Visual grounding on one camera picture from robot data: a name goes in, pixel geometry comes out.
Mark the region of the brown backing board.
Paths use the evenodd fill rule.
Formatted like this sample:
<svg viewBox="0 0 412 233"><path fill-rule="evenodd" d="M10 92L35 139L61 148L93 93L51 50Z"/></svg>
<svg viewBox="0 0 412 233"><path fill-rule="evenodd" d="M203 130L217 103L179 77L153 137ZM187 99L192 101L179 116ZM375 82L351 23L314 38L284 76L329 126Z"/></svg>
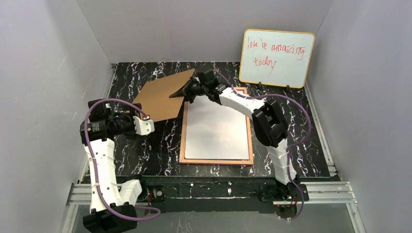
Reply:
<svg viewBox="0 0 412 233"><path fill-rule="evenodd" d="M145 83L133 103L140 103L154 122L176 118L184 98L170 98L170 95L183 87L194 71L190 69Z"/></svg>

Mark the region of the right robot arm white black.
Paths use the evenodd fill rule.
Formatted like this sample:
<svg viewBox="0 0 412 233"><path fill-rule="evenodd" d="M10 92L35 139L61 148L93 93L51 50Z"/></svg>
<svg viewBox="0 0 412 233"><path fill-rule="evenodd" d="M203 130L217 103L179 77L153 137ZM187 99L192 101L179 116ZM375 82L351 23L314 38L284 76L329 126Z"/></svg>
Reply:
<svg viewBox="0 0 412 233"><path fill-rule="evenodd" d="M239 93L230 83L220 82L209 67L195 69L189 80L169 97L183 97L193 103L197 96L206 96L250 118L256 138L271 156L276 181L282 185L299 185L287 150L289 125L278 102Z"/></svg>

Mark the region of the aluminium rail at front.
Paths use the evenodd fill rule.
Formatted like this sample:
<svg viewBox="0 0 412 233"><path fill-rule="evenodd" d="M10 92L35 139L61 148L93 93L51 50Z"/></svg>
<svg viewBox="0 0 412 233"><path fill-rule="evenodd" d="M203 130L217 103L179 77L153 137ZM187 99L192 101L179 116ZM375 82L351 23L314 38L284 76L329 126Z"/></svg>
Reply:
<svg viewBox="0 0 412 233"><path fill-rule="evenodd" d="M349 203L356 204L357 200L349 182L302 182L309 192L309 204ZM162 185L166 189L167 200L231 200L231 199L258 199L258 190L261 185L275 185L263 179L241 180L196 180L172 181Z"/></svg>

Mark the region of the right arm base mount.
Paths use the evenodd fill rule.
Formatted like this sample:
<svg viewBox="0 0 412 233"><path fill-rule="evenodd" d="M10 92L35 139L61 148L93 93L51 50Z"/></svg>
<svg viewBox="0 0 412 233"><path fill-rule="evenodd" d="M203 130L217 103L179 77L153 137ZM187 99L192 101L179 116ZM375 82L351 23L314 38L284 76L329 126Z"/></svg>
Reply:
<svg viewBox="0 0 412 233"><path fill-rule="evenodd" d="M285 201L286 204L292 204L292 199L296 201L298 197L298 202L304 200L304 202L309 201L309 192L304 184L299 185L300 191L293 186L291 191L284 191L276 185L261 185L257 192L258 199L263 202L274 202L274 201Z"/></svg>

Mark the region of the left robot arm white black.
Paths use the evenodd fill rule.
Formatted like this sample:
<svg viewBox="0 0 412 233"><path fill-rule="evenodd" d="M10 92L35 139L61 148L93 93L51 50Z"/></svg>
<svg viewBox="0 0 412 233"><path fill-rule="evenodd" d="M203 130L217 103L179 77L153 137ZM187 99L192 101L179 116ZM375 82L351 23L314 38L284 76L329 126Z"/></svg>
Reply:
<svg viewBox="0 0 412 233"><path fill-rule="evenodd" d="M118 184L115 174L114 138L146 135L153 122L140 119L133 107L113 112L108 99L88 102L89 111L80 126L90 171L91 203L83 226L91 233L124 233L137 227L135 204L143 189L138 178Z"/></svg>

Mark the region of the whiteboard with red writing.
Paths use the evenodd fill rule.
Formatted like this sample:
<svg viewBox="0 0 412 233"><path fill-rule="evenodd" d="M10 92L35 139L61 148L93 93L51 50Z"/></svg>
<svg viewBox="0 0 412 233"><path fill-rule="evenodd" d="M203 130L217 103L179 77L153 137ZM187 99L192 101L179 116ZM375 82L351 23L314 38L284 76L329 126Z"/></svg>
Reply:
<svg viewBox="0 0 412 233"><path fill-rule="evenodd" d="M239 80L303 88L314 43L313 33L247 29L243 38Z"/></svg>

